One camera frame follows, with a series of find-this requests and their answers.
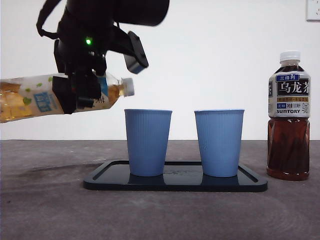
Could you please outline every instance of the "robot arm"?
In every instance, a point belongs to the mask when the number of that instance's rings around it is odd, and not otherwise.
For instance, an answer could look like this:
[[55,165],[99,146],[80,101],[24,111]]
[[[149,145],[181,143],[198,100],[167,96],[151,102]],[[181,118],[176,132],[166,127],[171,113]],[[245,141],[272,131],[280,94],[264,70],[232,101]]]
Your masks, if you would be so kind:
[[100,98],[100,85],[92,71],[98,76],[106,72],[107,51],[122,53],[132,73],[149,66],[140,38],[122,31],[119,23],[156,26],[165,18],[169,0],[67,0],[57,32],[43,30],[59,2],[46,0],[36,27],[40,36],[55,40],[57,69],[68,76],[68,82],[58,87],[53,82],[53,86],[69,96],[70,112],[66,113],[72,113],[92,107],[94,99]]

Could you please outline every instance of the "blue label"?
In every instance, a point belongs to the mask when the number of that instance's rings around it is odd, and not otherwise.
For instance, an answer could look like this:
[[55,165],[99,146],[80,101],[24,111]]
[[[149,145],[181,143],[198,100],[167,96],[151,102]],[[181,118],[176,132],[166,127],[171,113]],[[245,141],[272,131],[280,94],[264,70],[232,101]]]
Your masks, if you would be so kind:
[[56,101],[55,101],[55,99],[54,99],[54,96],[52,96],[52,94],[49,94],[49,98],[50,98],[50,100],[51,100],[51,103],[52,103],[52,105],[53,105],[53,108],[54,108],[54,109],[57,109],[58,107],[57,107]]
[[286,109],[287,105],[285,103],[277,103],[276,108],[277,109]]
[[108,85],[107,85],[107,80],[105,77],[100,76],[99,77],[99,83],[100,83],[100,87],[101,87],[101,92],[108,96]]
[[278,75],[275,79],[277,82],[279,81],[294,81],[299,80],[299,74],[286,74],[286,75]]
[[52,110],[50,107],[50,99],[47,92],[37,93],[33,96],[40,112],[44,113],[50,112]]

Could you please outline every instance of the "black label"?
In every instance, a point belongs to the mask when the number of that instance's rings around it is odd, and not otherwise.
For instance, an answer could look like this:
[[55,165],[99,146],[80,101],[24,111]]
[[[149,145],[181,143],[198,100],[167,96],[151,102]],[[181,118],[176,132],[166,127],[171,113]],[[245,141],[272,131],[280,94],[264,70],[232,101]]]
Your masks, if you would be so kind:
[[272,81],[269,82],[269,98],[272,98],[273,96],[273,91],[272,91]]
[[298,80],[277,81],[276,88],[278,96],[308,96],[309,79],[300,78]]

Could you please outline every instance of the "blue paper cup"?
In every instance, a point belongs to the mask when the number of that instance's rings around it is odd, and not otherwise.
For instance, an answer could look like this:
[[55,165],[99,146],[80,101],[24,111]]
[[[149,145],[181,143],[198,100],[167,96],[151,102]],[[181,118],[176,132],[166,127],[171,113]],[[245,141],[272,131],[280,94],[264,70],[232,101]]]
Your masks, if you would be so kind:
[[125,109],[124,113],[130,173],[163,174],[172,111]]
[[237,175],[244,111],[194,111],[204,174],[213,177]]

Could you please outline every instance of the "green indicator light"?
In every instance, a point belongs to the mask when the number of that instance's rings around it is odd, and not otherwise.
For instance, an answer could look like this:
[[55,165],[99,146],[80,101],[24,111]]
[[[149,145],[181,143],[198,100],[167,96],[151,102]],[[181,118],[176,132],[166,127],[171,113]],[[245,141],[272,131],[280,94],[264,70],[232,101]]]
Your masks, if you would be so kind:
[[92,44],[92,38],[91,37],[87,37],[85,39],[86,44],[91,45]]

